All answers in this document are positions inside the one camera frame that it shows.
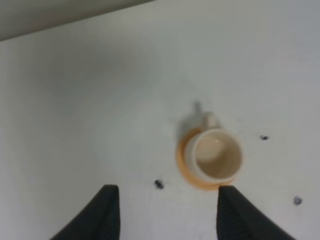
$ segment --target cup rim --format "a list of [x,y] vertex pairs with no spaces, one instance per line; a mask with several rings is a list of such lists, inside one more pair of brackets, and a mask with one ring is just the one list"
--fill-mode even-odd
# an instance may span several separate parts
[[[198,143],[200,142],[200,140],[205,136],[205,135],[208,135],[210,133],[216,133],[216,132],[219,132],[219,133],[223,133],[227,136],[229,136],[233,141],[234,143],[238,146],[238,149],[239,149],[239,153],[240,153],[240,166],[239,166],[239,169],[236,171],[235,174],[233,174],[232,176],[230,177],[226,177],[226,178],[214,178],[212,176],[209,176],[208,174],[206,174],[205,172],[203,172],[200,167],[198,166],[197,164],[197,158],[196,158],[196,148],[198,146]],[[231,134],[229,133],[228,131],[224,130],[224,129],[221,129],[221,128],[213,128],[213,129],[208,129],[208,130],[205,130],[205,131],[202,131],[200,134],[198,134],[196,136],[196,139],[194,141],[194,144],[191,148],[191,159],[192,159],[192,163],[193,163],[193,167],[194,169],[196,170],[197,174],[202,176],[204,180],[208,181],[208,182],[211,182],[211,183],[221,183],[221,182],[228,182],[228,181],[231,181],[233,180],[239,173],[239,171],[241,170],[242,166],[243,166],[243,154],[242,154],[242,149],[241,149],[241,146],[239,144],[239,141]]]

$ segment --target orange saucer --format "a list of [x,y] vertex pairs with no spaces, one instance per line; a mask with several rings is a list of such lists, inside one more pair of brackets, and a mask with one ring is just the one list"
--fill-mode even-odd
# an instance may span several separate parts
[[191,131],[189,131],[179,142],[177,149],[176,149],[176,164],[183,175],[183,177],[193,186],[205,190],[205,191],[212,191],[212,190],[218,190],[219,186],[229,185],[233,182],[233,180],[228,182],[223,182],[220,184],[213,184],[207,181],[203,181],[196,176],[194,176],[191,171],[188,169],[184,157],[184,151],[187,143],[189,140],[199,134],[201,132],[200,128],[194,128]]

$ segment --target white cup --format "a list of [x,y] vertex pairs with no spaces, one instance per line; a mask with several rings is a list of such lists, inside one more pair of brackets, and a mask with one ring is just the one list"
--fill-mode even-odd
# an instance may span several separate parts
[[212,113],[203,118],[202,132],[187,143],[184,158],[195,177],[212,184],[233,180],[243,164],[239,143]]

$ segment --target dark spot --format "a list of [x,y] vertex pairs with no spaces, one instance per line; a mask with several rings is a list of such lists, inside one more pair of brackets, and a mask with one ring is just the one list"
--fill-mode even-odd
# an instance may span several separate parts
[[160,179],[155,180],[154,185],[157,189],[164,189],[165,188],[164,183]]
[[302,202],[303,202],[303,200],[302,200],[301,197],[295,196],[295,197],[293,198],[293,204],[296,205],[296,206],[302,204]]
[[260,139],[265,141],[265,140],[268,140],[269,137],[268,137],[268,136],[265,136],[265,135],[261,135],[261,136],[260,136]]

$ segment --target cup handle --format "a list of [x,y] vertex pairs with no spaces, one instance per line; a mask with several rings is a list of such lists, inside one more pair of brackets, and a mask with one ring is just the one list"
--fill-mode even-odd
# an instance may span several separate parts
[[202,119],[203,131],[215,129],[218,127],[219,127],[218,121],[211,112],[208,112],[203,116],[203,119]]

